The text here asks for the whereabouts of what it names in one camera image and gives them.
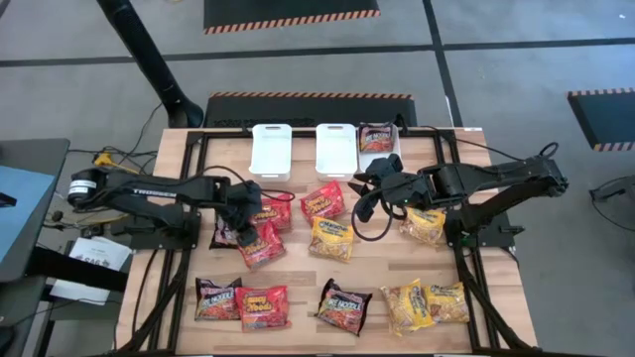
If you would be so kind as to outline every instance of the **black pole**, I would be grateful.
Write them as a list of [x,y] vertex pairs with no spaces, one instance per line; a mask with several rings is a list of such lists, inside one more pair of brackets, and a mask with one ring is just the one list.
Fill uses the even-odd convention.
[[168,112],[168,125],[199,127],[203,121],[202,109],[181,91],[130,0],[97,0],[97,3],[161,98]]

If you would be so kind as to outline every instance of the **hot noodle package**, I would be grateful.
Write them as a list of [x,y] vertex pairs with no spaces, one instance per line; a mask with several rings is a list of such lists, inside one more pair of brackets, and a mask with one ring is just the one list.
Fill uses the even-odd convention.
[[390,153],[394,146],[392,122],[382,125],[359,125],[360,153]]
[[343,292],[333,279],[329,279],[321,292],[316,317],[359,336],[372,297],[373,294]]
[[242,287],[242,280],[236,279],[223,288],[211,280],[196,278],[196,313],[199,320],[235,320],[240,319],[236,304],[235,290]]
[[216,214],[216,222],[214,223],[214,234],[211,237],[209,249],[213,248],[238,248],[239,233],[229,228],[227,223]]

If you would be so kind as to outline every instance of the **black mat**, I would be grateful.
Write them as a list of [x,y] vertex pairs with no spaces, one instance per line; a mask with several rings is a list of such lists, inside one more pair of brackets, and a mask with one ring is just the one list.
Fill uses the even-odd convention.
[[379,16],[376,0],[205,0],[205,33],[268,29]]
[[635,90],[618,88],[573,91],[569,104],[595,151],[626,151],[635,147]]
[[207,101],[204,127],[251,128],[256,124],[314,127],[322,123],[383,123],[401,114],[417,126],[410,94],[217,92]]

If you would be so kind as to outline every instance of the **white paper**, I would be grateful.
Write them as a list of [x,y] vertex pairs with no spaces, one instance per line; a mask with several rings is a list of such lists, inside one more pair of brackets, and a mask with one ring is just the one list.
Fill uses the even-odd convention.
[[[70,256],[108,269],[119,271],[132,251],[130,248],[113,242],[104,237],[92,239],[77,238]],[[57,280],[51,290],[51,295],[58,298],[81,299],[84,302],[104,305],[109,291],[93,288],[84,284]]]

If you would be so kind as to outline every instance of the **snack bag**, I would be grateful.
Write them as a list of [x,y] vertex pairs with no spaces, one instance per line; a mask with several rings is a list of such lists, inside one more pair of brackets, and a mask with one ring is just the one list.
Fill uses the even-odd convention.
[[235,289],[238,287],[242,287],[240,278],[225,288],[216,285],[211,280],[196,278],[194,321],[240,319],[235,298]]
[[339,182],[333,181],[319,190],[300,199],[300,208],[309,224],[314,224],[315,217],[333,218],[344,213],[344,197]]
[[291,197],[290,194],[283,193],[278,196],[283,200],[263,198],[262,211],[251,216],[251,223],[258,226],[271,220],[279,231],[291,228]]
[[424,292],[435,322],[469,322],[463,283],[449,287],[424,287]]
[[392,122],[382,125],[359,124],[360,153],[390,153],[394,146]]
[[419,279],[402,287],[381,287],[381,292],[388,303],[390,324],[396,335],[401,336],[403,332],[412,332],[435,324],[426,308]]
[[258,227],[258,239],[246,247],[238,246],[238,250],[251,270],[281,257],[285,252],[282,239],[271,221]]
[[412,207],[406,207],[406,213],[406,219],[399,226],[400,232],[433,247],[444,244],[445,213],[440,210],[422,211]]
[[309,252],[348,263],[353,250],[353,228],[316,217]]
[[329,279],[321,292],[316,317],[359,336],[373,294],[343,292]]
[[238,248],[238,237],[240,234],[229,228],[227,223],[216,213],[216,222],[214,223],[214,233],[211,236],[211,244],[209,249],[213,248]]
[[237,288],[236,302],[244,332],[291,326],[291,322],[287,319],[289,315],[287,287]]

